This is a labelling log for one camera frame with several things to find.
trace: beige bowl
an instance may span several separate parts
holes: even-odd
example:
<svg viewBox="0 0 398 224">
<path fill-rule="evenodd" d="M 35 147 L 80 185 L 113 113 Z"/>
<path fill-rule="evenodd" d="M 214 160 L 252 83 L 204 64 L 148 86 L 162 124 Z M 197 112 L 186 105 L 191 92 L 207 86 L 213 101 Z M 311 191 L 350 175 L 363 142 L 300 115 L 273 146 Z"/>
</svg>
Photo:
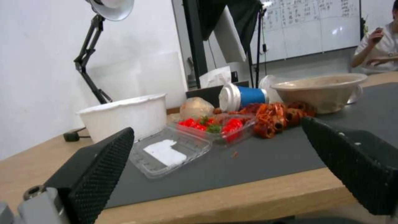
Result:
<svg viewBox="0 0 398 224">
<path fill-rule="evenodd" d="M 317 113 L 341 110 L 360 83 L 364 74 L 336 74 L 271 85 L 285 103 L 303 101 L 316 107 Z"/>
</svg>

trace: white paper bowl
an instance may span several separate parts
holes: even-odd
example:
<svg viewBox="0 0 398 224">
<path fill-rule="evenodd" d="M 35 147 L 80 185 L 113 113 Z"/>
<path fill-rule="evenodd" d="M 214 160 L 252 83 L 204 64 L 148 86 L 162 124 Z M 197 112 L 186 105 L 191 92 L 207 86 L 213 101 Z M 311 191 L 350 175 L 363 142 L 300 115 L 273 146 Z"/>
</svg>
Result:
<svg viewBox="0 0 398 224">
<path fill-rule="evenodd" d="M 327 114 L 341 110 L 360 83 L 364 74 L 336 74 L 271 85 L 285 103 L 303 101 L 316 107 L 317 113 Z"/>
<path fill-rule="evenodd" d="M 166 127 L 166 94 L 140 96 L 78 112 L 94 143 L 131 127 L 134 141 Z"/>
</svg>

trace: lamp shade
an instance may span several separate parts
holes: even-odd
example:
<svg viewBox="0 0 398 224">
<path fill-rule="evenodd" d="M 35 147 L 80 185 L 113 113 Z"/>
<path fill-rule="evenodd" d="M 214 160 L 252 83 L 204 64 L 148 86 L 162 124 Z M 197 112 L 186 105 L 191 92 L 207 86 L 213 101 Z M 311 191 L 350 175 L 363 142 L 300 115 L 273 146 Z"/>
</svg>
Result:
<svg viewBox="0 0 398 224">
<path fill-rule="evenodd" d="M 89 0 L 94 11 L 107 20 L 120 21 L 131 13 L 134 0 Z"/>
</svg>

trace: plastic cup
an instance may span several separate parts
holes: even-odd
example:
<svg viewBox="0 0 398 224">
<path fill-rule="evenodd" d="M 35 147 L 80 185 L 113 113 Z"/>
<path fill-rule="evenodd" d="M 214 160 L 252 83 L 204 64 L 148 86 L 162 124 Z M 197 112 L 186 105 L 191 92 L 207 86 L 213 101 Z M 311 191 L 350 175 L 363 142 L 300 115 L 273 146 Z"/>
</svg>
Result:
<svg viewBox="0 0 398 224">
<path fill-rule="evenodd" d="M 268 103 L 269 98 L 264 89 L 225 85 L 219 95 L 222 111 L 237 111 L 252 103 Z"/>
</svg>

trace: wooden table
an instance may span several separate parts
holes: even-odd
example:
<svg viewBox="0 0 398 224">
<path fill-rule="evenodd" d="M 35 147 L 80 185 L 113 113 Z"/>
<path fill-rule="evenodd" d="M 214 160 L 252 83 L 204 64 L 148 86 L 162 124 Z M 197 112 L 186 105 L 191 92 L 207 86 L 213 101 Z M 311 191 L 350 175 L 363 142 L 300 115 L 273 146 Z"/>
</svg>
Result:
<svg viewBox="0 0 398 224">
<path fill-rule="evenodd" d="M 398 72 L 370 76 L 363 86 L 398 82 Z M 55 137 L 0 161 L 0 201 L 14 212 L 22 194 L 44 183 L 91 139 Z M 206 223 L 267 220 L 355 203 L 327 168 L 104 210 L 96 223 Z"/>
</svg>

